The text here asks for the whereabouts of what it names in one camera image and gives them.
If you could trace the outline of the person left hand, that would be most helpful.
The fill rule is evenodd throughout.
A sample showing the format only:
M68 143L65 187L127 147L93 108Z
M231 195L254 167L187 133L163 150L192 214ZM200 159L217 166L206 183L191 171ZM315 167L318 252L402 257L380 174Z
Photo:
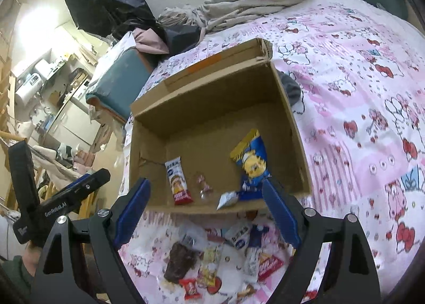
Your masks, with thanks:
M22 255L22 262L30 276L34 276L43 249L29 242Z

